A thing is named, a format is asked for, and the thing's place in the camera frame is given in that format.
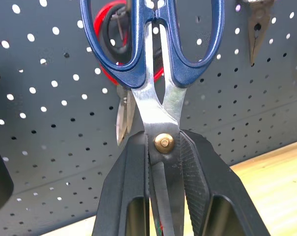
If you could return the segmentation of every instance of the brass pivot screw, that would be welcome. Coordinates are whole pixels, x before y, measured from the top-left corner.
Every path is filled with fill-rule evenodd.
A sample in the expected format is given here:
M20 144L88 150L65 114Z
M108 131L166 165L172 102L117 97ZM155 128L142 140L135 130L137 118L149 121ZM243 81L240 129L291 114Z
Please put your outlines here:
M155 147L161 153L169 153L174 148L174 140L170 134L160 134L155 138Z

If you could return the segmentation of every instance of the scissor blade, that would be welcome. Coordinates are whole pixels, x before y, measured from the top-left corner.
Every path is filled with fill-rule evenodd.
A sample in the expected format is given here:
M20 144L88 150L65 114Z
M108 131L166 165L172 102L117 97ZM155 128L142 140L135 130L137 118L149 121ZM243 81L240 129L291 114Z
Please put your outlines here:
M126 104L123 101L120 101L116 122L116 136L118 146L121 144L127 130L125 106Z
M135 113L136 101L132 91L128 90L127 95L127 132L130 133Z

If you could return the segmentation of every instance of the blue scissors handle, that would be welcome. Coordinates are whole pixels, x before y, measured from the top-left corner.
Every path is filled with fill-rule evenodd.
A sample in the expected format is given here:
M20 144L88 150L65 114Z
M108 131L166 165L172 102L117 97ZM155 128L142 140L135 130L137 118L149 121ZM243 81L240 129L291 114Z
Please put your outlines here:
M224 26L224 0L212 0L211 40L205 57L199 62L190 62L182 53L175 0L165 0L164 6L156 12L146 7L144 2L132 0L132 58L125 65L116 65L107 58L94 33L91 0L81 0L84 29L95 56L121 85L131 89L141 87L146 80L144 26L152 20L162 21L169 37L173 82L181 88L188 87L207 69L219 48Z

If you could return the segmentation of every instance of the wooden surface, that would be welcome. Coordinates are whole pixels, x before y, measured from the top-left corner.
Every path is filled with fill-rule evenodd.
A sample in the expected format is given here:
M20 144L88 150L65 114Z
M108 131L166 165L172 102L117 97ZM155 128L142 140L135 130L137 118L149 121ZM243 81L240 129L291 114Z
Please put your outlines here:
M297 143L232 167L272 236L297 236ZM193 236L186 206L184 236ZM90 236L95 217L45 234ZM156 235L151 220L151 236Z

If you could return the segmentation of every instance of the pegboard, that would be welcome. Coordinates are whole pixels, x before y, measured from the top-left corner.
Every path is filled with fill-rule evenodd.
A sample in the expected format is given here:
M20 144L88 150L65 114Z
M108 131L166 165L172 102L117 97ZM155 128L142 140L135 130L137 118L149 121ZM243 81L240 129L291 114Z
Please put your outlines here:
M93 1L93 12L107 3ZM255 65L249 8L226 0L221 47L186 94L181 128L228 164L297 141L297 0L275 1ZM210 1L177 0L185 55L204 55ZM0 153L14 194L0 236L38 235L95 215L117 147L119 103L82 28L78 0L0 1ZM164 82L156 83L162 97ZM143 130L138 111L132 133Z

